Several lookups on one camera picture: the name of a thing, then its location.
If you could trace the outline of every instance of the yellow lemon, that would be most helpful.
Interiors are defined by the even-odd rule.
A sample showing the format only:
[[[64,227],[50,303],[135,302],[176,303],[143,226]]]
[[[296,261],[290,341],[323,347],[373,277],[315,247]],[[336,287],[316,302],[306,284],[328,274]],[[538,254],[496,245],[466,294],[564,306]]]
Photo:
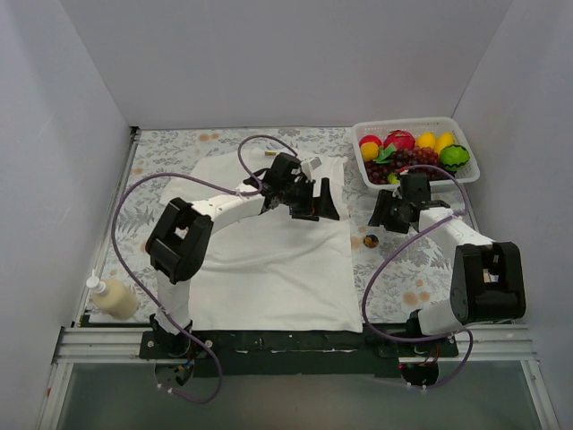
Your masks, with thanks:
[[[454,144],[454,136],[450,132],[444,133],[436,141],[436,145],[433,147],[433,151],[439,154],[441,150]]]
[[[377,158],[378,152],[380,152],[380,148],[374,142],[367,142],[360,147],[360,153],[364,161],[372,161]]]
[[[433,133],[424,133],[415,140],[420,148],[432,148],[436,145],[436,136]]]

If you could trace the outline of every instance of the patterned table surface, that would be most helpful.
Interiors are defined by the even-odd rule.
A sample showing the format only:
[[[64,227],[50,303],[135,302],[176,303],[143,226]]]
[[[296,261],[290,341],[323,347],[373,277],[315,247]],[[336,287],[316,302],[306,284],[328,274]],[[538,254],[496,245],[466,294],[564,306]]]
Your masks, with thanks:
[[[415,232],[400,235],[386,232],[382,227],[368,227],[376,197],[368,194],[352,148],[350,128],[277,128],[277,129],[223,129],[146,131],[141,133],[128,185],[159,172],[189,174],[195,163],[203,157],[236,151],[239,142],[252,134],[265,133],[277,136],[289,145],[314,153],[346,156],[344,198],[350,213],[350,245],[352,247],[355,287],[358,303],[372,273],[393,250]],[[257,140],[249,143],[276,148],[273,143]],[[162,212],[159,197],[168,179],[158,179],[143,184],[133,192],[120,215],[118,226],[119,247],[128,264],[143,282],[157,291],[157,284],[145,242]],[[433,196],[448,202],[452,208],[462,208],[462,199],[454,185]],[[466,222],[472,225],[467,217]],[[380,239],[377,248],[363,245],[363,237],[375,234]],[[449,294],[451,268],[437,245],[425,237],[407,248],[379,276],[368,298],[368,315],[373,322],[401,323],[420,307],[440,301]],[[136,315],[126,323],[145,323],[155,313],[149,298],[134,287],[119,264],[111,247],[102,271],[102,278],[115,278],[133,288],[141,300]],[[86,305],[90,323],[118,323],[95,308],[90,299]]]

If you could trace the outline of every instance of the wall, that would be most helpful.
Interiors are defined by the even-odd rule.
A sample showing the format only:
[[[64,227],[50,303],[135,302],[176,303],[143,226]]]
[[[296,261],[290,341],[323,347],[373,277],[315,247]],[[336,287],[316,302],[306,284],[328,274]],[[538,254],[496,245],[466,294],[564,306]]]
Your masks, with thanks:
[[[484,234],[522,252],[529,322],[562,428],[573,428],[573,4],[514,2],[454,118],[482,177]]]
[[[56,0],[0,0],[0,428],[33,428],[129,129]]]
[[[62,0],[130,125],[451,116],[510,0]]]

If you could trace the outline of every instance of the white cloth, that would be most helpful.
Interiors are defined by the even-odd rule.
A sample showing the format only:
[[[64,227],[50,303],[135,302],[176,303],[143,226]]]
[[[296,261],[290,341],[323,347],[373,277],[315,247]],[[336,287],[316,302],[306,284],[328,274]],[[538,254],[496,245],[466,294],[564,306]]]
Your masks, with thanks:
[[[315,154],[299,151],[298,158]],[[291,219],[281,205],[242,219],[210,239],[205,261],[191,279],[189,312],[195,330],[362,331],[355,292],[348,212],[342,201],[346,159],[318,155],[317,180],[330,179],[340,221]],[[274,157],[244,151],[252,170],[269,167]],[[199,161],[192,176],[235,188],[248,175],[235,153]],[[219,192],[176,178],[161,202],[188,202]]]

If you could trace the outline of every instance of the robotic arm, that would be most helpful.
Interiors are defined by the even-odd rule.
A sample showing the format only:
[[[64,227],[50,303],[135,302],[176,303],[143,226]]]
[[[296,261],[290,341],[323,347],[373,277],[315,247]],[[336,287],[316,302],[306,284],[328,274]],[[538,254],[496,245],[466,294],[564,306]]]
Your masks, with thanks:
[[[320,164],[318,158],[300,161],[293,155],[279,153],[270,168],[254,174],[261,180],[260,194],[241,195],[257,190],[257,181],[249,178],[236,188],[237,195],[221,194],[197,202],[175,198],[169,202],[145,246],[157,271],[158,299],[163,311],[182,327],[190,328],[190,279],[203,264],[211,235],[220,229],[280,204],[289,207],[293,219],[339,220],[327,178],[321,180],[320,195],[313,196],[316,184],[312,172]],[[185,339],[163,312],[151,316],[151,327],[165,349],[184,349],[181,342]]]
[[[406,233],[410,226],[424,230],[451,216],[443,201],[433,201],[425,174],[400,176],[398,195],[380,191],[370,226]],[[520,318],[526,297],[519,249],[498,243],[453,219],[428,234],[453,262],[449,300],[410,315],[407,326],[415,336],[457,331],[471,323]]]

